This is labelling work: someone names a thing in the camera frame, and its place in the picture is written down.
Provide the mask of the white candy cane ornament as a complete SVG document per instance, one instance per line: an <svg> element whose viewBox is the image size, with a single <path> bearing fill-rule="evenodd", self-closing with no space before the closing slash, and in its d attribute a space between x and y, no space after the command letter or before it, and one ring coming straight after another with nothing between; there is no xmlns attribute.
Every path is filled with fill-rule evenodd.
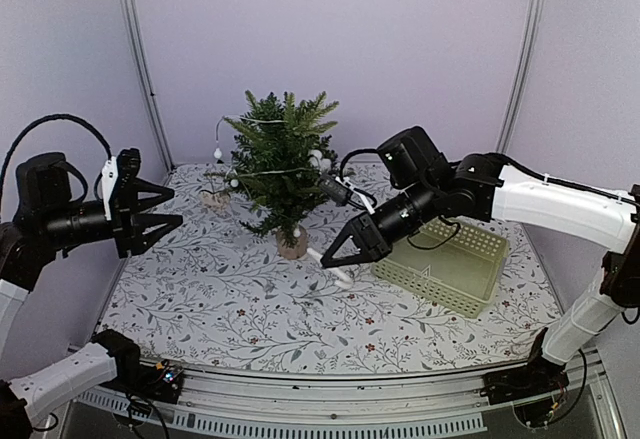
<svg viewBox="0 0 640 439"><path fill-rule="evenodd" d="M334 285L342 290L349 290L354 286L353 279L342 269L340 268L326 268L321 264L322 255L316 251L315 249L308 247L306 250L307 255L313 259L319 266L321 266L325 271L328 271L329 274L334 279Z"/></svg>

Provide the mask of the silver glitter star ornament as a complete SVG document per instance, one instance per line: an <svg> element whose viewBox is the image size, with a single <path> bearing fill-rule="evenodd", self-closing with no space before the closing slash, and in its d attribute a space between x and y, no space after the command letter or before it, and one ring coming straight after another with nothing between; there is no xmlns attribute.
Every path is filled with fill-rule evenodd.
<svg viewBox="0 0 640 439"><path fill-rule="evenodd" d="M423 291L428 291L434 288L434 278L431 274L431 266L424 268L418 275L416 285Z"/></svg>

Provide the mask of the wooden heart ornament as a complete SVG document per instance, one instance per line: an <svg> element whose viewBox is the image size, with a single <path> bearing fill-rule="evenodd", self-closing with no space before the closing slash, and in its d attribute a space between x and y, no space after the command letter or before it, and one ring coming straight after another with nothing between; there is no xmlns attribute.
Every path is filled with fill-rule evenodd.
<svg viewBox="0 0 640 439"><path fill-rule="evenodd" d="M201 190L198 197L204 207L216 211L226 209L231 202L231 197L225 190Z"/></svg>

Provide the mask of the white ball light garland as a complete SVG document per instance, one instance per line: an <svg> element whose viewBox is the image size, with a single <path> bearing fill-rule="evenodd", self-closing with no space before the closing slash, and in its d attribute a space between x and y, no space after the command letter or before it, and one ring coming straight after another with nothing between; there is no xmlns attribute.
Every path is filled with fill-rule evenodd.
<svg viewBox="0 0 640 439"><path fill-rule="evenodd" d="M336 163L329 131L337 123L323 116L246 113L219 121L233 130L235 148L227 171L215 175L249 201L257 218L243 226L252 234L276 232L293 246L301 236L302 220L326 201L317 183Z"/></svg>

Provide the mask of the pale green plastic basket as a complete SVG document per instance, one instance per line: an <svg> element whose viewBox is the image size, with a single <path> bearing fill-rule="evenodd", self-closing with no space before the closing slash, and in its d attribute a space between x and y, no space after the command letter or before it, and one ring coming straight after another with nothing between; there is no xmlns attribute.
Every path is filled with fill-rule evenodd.
<svg viewBox="0 0 640 439"><path fill-rule="evenodd" d="M462 221L434 219L393 246L372 273L402 289L454 311L477 318L493 301L509 253L508 240ZM431 266L434 288L416 285Z"/></svg>

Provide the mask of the small green christmas tree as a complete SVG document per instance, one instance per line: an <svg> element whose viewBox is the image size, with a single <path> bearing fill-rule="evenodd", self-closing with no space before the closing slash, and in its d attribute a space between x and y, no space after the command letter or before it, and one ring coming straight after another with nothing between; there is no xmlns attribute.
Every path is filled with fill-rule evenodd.
<svg viewBox="0 0 640 439"><path fill-rule="evenodd" d="M245 92L247 110L221 121L234 131L229 165L208 174L224 189L243 196L256 220L241 226L256 237L275 237L278 254L297 260L307 253L302 222L328 197L319 188L322 174L335 169L338 154L327 117L339 106L325 91L298 100L294 93L259 98Z"/></svg>

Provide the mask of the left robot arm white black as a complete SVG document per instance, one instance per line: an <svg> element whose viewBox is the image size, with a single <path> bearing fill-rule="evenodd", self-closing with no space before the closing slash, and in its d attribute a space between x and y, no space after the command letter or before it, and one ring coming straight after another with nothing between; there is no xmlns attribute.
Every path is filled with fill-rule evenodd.
<svg viewBox="0 0 640 439"><path fill-rule="evenodd" d="M151 410L156 399L174 399L175 381L161 364L141 364L138 344L114 330L96 333L71 355L54 345L50 330L68 305L62 294L47 306L37 295L46 268L71 251L99 242L114 243L120 258L146 253L178 228L179 215L151 213L173 198L171 189L139 178L137 149L110 157L100 174L102 195L74 197L76 169L62 153L46 153L16 170L18 207L1 225L1 434L28 438L44 431L54 411L96 385L113 386L133 399L134 409Z"/></svg>

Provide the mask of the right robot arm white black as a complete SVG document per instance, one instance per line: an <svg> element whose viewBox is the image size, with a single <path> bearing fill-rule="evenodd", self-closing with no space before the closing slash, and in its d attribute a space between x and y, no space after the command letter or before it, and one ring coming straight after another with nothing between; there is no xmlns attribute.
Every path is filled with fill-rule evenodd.
<svg viewBox="0 0 640 439"><path fill-rule="evenodd" d="M449 161L420 126L373 149L398 195L349 220L324 268L369 264L435 218L516 222L599 246L601 272L569 312L538 333L517 386L537 395L592 338L639 305L639 188L616 191L537 173L500 153Z"/></svg>

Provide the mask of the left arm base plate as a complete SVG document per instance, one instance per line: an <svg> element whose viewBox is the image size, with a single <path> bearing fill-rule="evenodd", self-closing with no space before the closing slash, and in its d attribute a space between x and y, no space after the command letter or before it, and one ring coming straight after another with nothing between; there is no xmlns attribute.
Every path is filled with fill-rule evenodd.
<svg viewBox="0 0 640 439"><path fill-rule="evenodd" d="M101 387L129 393L139 398L177 404L183 389L185 369L168 359L154 365L141 364L132 379L116 378Z"/></svg>

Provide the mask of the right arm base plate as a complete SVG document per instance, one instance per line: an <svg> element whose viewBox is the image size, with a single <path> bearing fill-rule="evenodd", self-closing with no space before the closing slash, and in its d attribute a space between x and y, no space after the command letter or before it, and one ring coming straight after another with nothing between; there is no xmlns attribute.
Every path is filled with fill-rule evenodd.
<svg viewBox="0 0 640 439"><path fill-rule="evenodd" d="M564 389L569 379L563 368L524 365L482 376L480 396L491 405L526 399Z"/></svg>

